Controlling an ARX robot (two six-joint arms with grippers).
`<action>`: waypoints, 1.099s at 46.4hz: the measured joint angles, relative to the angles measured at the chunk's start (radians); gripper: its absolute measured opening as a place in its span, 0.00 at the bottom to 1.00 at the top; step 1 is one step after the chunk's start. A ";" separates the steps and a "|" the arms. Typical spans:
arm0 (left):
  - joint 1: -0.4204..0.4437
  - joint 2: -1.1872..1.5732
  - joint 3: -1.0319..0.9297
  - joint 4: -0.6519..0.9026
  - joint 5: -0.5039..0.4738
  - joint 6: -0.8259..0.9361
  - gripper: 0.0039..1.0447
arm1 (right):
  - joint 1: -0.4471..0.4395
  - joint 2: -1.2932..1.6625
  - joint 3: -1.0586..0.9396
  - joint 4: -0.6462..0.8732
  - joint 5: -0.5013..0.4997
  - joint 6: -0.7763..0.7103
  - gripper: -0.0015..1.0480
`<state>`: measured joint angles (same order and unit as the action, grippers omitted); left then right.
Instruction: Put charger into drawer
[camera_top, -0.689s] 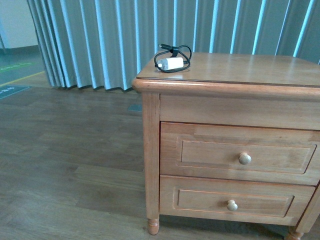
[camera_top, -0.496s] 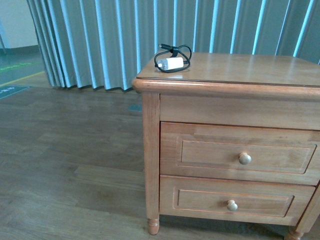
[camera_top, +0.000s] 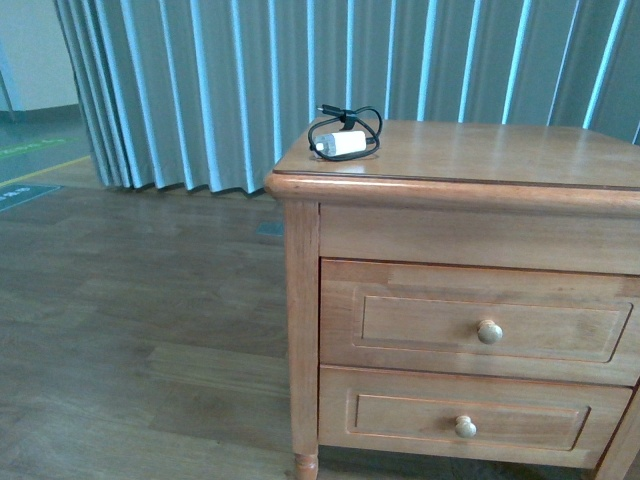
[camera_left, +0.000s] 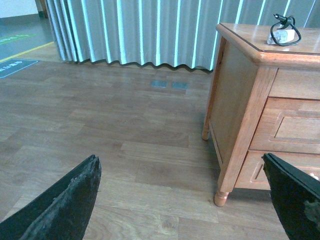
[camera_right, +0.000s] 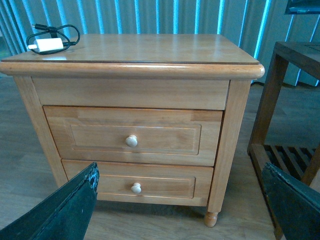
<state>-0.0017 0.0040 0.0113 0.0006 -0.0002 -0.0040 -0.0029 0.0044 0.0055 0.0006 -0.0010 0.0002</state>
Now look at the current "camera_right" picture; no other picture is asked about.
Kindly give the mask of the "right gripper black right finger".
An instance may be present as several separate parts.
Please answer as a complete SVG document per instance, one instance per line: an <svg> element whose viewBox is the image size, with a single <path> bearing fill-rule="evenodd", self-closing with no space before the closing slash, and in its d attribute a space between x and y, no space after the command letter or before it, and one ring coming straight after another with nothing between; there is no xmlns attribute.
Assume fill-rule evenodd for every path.
<svg viewBox="0 0 320 240"><path fill-rule="evenodd" d="M320 193L268 162L262 180L269 205L287 240L320 238Z"/></svg>

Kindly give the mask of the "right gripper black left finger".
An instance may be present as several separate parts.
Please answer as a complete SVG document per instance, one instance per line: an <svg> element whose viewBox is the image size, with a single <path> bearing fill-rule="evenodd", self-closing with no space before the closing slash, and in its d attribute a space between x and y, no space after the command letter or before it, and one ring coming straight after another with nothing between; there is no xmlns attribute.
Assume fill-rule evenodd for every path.
<svg viewBox="0 0 320 240"><path fill-rule="evenodd" d="M95 205L99 182L92 163L32 210L0 231L2 240L82 240Z"/></svg>

